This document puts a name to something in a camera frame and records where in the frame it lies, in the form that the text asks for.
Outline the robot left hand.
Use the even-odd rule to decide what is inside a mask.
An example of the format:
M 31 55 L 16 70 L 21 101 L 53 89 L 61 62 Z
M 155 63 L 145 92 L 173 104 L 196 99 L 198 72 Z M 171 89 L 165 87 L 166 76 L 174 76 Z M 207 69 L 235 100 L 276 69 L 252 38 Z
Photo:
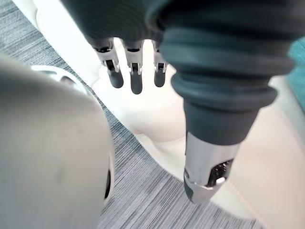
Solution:
M 184 188 L 196 204 L 209 200 L 229 176 L 238 147 L 259 110 L 288 73 L 292 42 L 305 34 L 302 0 L 65 0 L 63 5 L 123 86 L 114 38 L 124 46 L 131 90 L 142 92 L 143 42 L 154 45 L 154 83 L 171 83 L 186 119 Z

